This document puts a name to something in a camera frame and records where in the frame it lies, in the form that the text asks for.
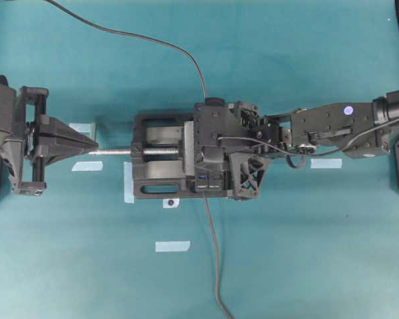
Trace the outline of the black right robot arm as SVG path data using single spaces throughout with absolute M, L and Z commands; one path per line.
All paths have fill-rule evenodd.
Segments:
M 399 132 L 399 91 L 369 103 L 334 103 L 262 116 L 253 104 L 208 98 L 194 108 L 194 187 L 238 201 L 259 195 L 270 163 L 293 169 L 338 152 L 352 159 L 386 155 Z

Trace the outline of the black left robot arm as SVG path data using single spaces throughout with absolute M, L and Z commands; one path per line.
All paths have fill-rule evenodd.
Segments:
M 0 184 L 6 166 L 14 194 L 42 195 L 48 165 L 98 149 L 94 140 L 47 115 L 48 96 L 46 88 L 14 90 L 0 75 Z

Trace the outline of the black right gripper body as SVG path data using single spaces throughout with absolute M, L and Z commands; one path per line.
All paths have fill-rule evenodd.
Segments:
M 289 133 L 281 124 L 290 114 L 260 116 L 257 106 L 237 101 L 225 102 L 225 127 L 218 137 L 223 148 L 223 185 L 220 191 L 198 191 L 194 164 L 193 191 L 206 197 L 226 197 L 237 201 L 255 199 L 271 160 L 285 156 Z

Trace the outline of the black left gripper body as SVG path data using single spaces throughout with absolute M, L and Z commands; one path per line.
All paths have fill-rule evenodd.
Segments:
M 40 196 L 46 189 L 45 161 L 32 154 L 37 143 L 40 117 L 46 114 L 46 88 L 23 86 L 15 102 L 11 137 L 10 181 L 11 191 L 17 195 Z M 32 180 L 23 181 L 24 160 L 31 160 Z

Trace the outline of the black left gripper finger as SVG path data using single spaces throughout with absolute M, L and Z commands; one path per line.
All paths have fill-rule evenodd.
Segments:
M 65 160 L 74 156 L 81 156 L 98 149 L 98 144 L 84 147 L 70 147 L 58 145 L 43 145 L 36 148 L 36 158 L 41 158 L 46 165 Z
M 85 145 L 97 145 L 97 143 L 89 137 L 77 132 L 70 126 L 61 122 L 57 118 L 47 115 L 39 116 L 39 135 L 50 138 L 60 138 L 72 142 L 80 142 Z

